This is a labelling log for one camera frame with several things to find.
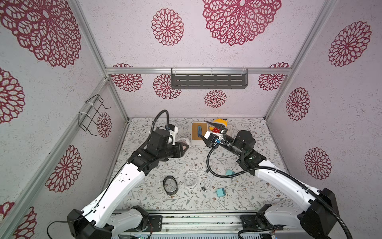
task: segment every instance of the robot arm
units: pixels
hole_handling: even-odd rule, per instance
[[[207,156],[207,167],[213,175],[226,178],[248,172],[271,183],[290,197],[299,207],[278,208],[270,204],[265,205],[256,214],[255,222],[247,221],[247,225],[252,224],[254,229],[270,228],[274,225],[302,227],[313,238],[326,238],[337,221],[333,212],[330,213],[327,210],[328,207],[331,207],[334,213],[338,214],[337,202],[333,192],[326,188],[320,191],[278,169],[266,157],[253,149],[256,141],[249,131],[241,130],[235,138],[232,138],[226,134],[228,129],[225,125],[206,122],[215,128],[199,137],[208,147],[212,148]],[[222,146],[238,156],[237,163],[243,169],[242,172],[225,176],[218,175],[210,169],[209,156],[218,146]],[[327,203],[326,206],[322,205],[322,199]]]
[[[131,228],[144,230],[148,213],[135,206],[128,212],[112,216],[115,208],[130,190],[139,184],[160,161],[181,158],[188,149],[183,142],[175,142],[178,128],[169,125],[151,132],[147,147],[132,153],[109,186],[81,211],[72,210],[67,216],[70,232],[76,239],[109,239]]]

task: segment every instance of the blue object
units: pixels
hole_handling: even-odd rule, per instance
[[[197,136],[199,137],[199,138],[201,138],[200,136],[202,135],[202,127],[201,126],[198,126],[197,127]]]
[[[225,175],[232,175],[232,174],[235,174],[235,172],[233,172],[232,170],[228,169],[227,172],[225,173]]]
[[[225,196],[224,188],[216,189],[216,194],[218,197],[224,197]]]

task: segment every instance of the red object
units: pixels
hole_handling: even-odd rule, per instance
[[[220,131],[221,131],[221,129],[218,129],[218,128],[214,128],[214,129],[212,130],[212,132],[214,132],[214,133],[220,133]]]
[[[0,68],[0,124],[10,122],[23,111],[25,95],[18,80]]]
[[[329,61],[337,67],[354,62],[366,50],[370,35],[370,26],[363,21],[354,22],[345,27],[332,42],[329,49]]]
[[[68,190],[78,179],[82,167],[81,161],[81,154],[73,145],[70,145],[45,183],[49,191]]]
[[[213,90],[204,97],[204,102],[211,108],[222,106],[227,100],[227,95],[221,90]]]
[[[14,202],[6,202],[3,205],[0,205],[0,222],[5,218],[14,204]]]
[[[0,222],[5,218],[14,204],[14,202],[6,202],[0,205]],[[34,212],[34,207],[30,207],[28,214],[24,216],[21,224],[13,233],[13,239],[30,239],[34,235],[34,229],[37,225],[36,216],[37,214]]]
[[[151,21],[152,33],[165,46],[177,44],[183,37],[183,22],[179,14],[172,9],[163,8]]]
[[[171,76],[162,74],[154,79],[152,87],[155,93],[163,99],[174,99],[180,95],[181,89],[173,89],[171,87]]]
[[[102,138],[106,138],[112,131],[112,120],[106,112],[102,112],[97,119],[97,130]]]
[[[132,67],[128,64],[118,63],[113,67]],[[137,91],[142,87],[142,76],[141,74],[113,74],[110,75],[113,82],[120,89],[125,91]]]
[[[305,117],[308,113],[310,104],[308,91],[304,88],[298,87],[289,94],[289,97],[286,101],[286,112],[288,116],[298,121]]]
[[[270,68],[275,67],[290,67],[290,65],[285,62],[278,62],[270,66]],[[285,75],[283,74],[261,74],[259,78],[259,86],[261,89],[267,91],[277,89],[283,81],[284,77]]]
[[[65,68],[79,58],[81,34],[65,0],[0,0],[0,21],[38,60]]]
[[[273,22],[281,0],[203,0],[206,28],[220,43],[243,45]]]
[[[34,212],[34,207],[29,208],[29,213],[24,216],[21,224],[17,227],[13,234],[13,239],[30,239],[34,235],[34,229],[36,228],[37,214]]]
[[[320,148],[311,148],[305,155],[305,167],[315,179],[326,179],[332,172],[332,162],[329,155]]]

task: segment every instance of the teal block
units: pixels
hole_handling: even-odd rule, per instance
[[[235,174],[235,172],[233,172],[232,170],[228,169],[227,172],[225,173],[225,175],[232,175],[232,174]]]
[[[224,188],[216,189],[216,194],[218,197],[224,197],[225,196]]]

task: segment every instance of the floral tablecloth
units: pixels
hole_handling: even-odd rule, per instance
[[[118,157],[114,174],[123,166],[131,153],[147,138],[153,118],[133,118]],[[191,138],[191,123],[195,121],[213,121],[205,118],[170,118],[170,124],[179,128],[177,138]],[[164,126],[165,119],[160,118],[156,126]],[[239,130],[252,132],[256,144],[255,150],[267,157],[280,169],[284,165],[263,119],[228,119],[228,135],[233,138]],[[191,146],[182,158],[170,158],[160,162],[139,185],[133,188],[117,209],[129,209],[139,205],[147,210],[258,210],[265,203],[278,206],[293,206],[293,201],[280,190],[249,173],[233,179],[221,179],[206,171],[206,156],[209,148]],[[239,172],[242,169],[236,163],[237,156],[219,147],[210,159],[211,168],[219,174],[228,169]],[[185,186],[185,175],[189,170],[198,176],[197,187]],[[178,192],[169,196],[165,193],[163,179],[172,175],[178,182]],[[226,195],[217,197],[216,189],[224,188]]]

